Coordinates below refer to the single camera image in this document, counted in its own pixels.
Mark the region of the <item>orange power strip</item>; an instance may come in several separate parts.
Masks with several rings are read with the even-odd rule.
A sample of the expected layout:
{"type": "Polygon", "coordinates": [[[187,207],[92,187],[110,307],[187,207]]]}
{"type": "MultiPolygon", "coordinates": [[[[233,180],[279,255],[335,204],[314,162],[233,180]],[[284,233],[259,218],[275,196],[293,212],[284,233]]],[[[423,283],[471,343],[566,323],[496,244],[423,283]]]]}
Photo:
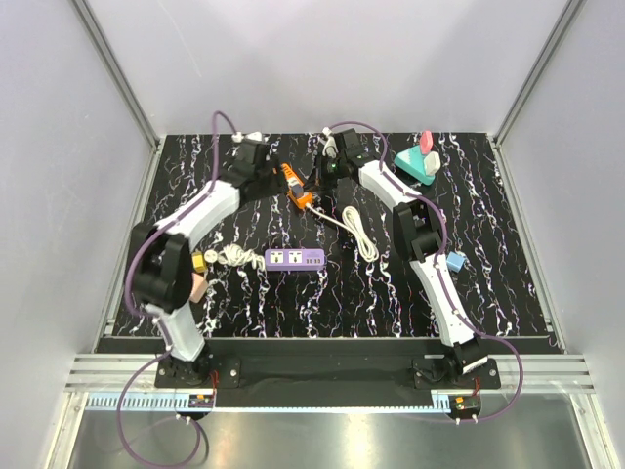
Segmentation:
{"type": "Polygon", "coordinates": [[[313,194],[304,189],[305,183],[288,163],[282,163],[281,169],[287,183],[289,198],[298,209],[306,210],[309,205],[313,204],[313,194]]]}

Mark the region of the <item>grey usb charger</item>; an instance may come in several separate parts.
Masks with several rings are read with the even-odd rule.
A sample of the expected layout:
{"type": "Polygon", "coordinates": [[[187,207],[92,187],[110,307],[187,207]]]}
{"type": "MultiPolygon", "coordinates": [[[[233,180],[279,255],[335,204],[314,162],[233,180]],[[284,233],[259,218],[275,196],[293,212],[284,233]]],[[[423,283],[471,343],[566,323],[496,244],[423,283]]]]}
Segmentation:
{"type": "Polygon", "coordinates": [[[295,179],[295,178],[291,178],[289,180],[289,187],[290,187],[290,191],[296,197],[300,197],[301,194],[303,193],[303,187],[302,187],[301,183],[297,179],[295,179]]]}

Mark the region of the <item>teal power strip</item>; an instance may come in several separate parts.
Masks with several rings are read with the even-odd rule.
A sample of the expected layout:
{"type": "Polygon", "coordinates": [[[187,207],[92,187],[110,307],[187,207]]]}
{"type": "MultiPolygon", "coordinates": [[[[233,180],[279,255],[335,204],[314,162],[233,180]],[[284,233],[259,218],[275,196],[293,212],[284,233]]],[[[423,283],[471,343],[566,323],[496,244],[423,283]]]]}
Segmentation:
{"type": "Polygon", "coordinates": [[[435,176],[426,174],[425,156],[418,146],[399,152],[394,163],[396,167],[426,186],[430,186],[435,180],[435,176]]]}

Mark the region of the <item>pink plug adapter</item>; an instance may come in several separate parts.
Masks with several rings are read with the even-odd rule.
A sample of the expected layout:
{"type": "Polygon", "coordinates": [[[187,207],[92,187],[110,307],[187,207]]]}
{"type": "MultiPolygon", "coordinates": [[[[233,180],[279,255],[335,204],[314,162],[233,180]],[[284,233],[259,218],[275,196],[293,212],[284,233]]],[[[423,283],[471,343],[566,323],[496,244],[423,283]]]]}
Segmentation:
{"type": "Polygon", "coordinates": [[[425,130],[419,140],[420,151],[424,156],[427,156],[433,149],[434,138],[433,133],[429,130],[425,130]]]}

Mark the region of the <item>white plug adapter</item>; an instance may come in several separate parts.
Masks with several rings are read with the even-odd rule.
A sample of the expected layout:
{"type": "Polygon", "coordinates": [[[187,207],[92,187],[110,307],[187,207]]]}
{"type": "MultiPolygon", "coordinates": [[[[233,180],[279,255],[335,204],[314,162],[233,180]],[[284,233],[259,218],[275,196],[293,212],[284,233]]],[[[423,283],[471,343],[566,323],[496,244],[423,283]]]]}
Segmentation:
{"type": "Polygon", "coordinates": [[[430,151],[423,159],[424,172],[428,177],[434,177],[434,175],[440,169],[440,157],[436,151],[430,151]]]}

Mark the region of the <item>purple power strip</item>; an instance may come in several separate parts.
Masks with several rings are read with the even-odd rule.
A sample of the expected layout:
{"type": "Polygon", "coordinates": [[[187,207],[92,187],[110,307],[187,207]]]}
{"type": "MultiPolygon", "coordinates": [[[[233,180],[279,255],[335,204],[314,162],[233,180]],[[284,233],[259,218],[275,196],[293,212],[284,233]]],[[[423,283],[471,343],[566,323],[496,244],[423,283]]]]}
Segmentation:
{"type": "Polygon", "coordinates": [[[268,272],[312,272],[326,266],[321,248],[273,248],[265,252],[268,272]]]}

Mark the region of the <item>yellow white charger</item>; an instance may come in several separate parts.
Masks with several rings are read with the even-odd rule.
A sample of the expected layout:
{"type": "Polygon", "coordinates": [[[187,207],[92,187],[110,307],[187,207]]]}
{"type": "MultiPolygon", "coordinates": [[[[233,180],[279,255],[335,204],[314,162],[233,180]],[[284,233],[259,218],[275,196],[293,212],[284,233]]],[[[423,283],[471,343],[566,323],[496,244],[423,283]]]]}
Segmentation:
{"type": "Polygon", "coordinates": [[[196,273],[203,274],[207,271],[207,263],[201,251],[195,251],[191,254],[191,262],[196,273]]]}

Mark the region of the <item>pink cube deer adapter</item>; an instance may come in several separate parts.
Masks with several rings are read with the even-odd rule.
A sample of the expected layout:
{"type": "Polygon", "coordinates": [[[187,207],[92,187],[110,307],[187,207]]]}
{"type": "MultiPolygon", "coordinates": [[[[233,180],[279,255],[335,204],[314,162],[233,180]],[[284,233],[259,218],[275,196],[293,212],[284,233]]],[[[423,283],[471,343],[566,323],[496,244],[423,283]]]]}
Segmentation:
{"type": "Polygon", "coordinates": [[[204,297],[204,295],[206,294],[207,289],[208,289],[208,283],[206,281],[206,278],[199,274],[193,273],[192,274],[192,288],[191,288],[191,293],[189,295],[189,301],[191,303],[199,303],[204,297]]]}

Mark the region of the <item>blue usb charger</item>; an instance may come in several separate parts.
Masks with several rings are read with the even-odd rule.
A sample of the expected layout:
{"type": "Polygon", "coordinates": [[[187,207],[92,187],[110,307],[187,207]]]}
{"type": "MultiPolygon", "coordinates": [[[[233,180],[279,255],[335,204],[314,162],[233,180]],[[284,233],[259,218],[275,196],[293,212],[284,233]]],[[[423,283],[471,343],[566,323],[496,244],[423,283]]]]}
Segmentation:
{"type": "Polygon", "coordinates": [[[446,256],[446,265],[449,271],[460,273],[466,263],[466,256],[463,253],[449,252],[446,256]]]}

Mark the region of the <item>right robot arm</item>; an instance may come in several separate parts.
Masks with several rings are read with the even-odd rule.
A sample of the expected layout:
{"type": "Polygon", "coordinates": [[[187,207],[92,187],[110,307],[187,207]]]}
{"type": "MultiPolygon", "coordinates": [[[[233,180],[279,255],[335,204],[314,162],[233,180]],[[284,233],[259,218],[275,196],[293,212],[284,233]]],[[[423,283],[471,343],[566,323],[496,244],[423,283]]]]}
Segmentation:
{"type": "Polygon", "coordinates": [[[368,153],[354,129],[322,130],[323,151],[314,164],[317,189],[351,178],[377,196],[392,211],[393,245],[408,262],[427,295],[444,349],[443,375],[455,387],[475,380],[486,364],[479,333],[466,314],[446,261],[447,231],[438,207],[411,189],[384,162],[368,153]]]}

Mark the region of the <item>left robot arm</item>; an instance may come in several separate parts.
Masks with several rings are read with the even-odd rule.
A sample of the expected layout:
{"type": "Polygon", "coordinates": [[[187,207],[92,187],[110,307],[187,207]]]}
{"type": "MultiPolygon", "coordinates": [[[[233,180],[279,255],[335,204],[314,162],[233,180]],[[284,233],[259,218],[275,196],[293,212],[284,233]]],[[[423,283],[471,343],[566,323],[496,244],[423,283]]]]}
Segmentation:
{"type": "Polygon", "coordinates": [[[177,375],[191,387],[210,377],[211,364],[200,357],[205,339],[190,307],[193,287],[191,250],[242,205],[279,194],[286,182],[279,159],[260,132],[238,140],[235,154],[217,178],[211,179],[172,215],[131,231],[123,299],[127,311],[152,319],[166,351],[175,359],[177,375]]]}

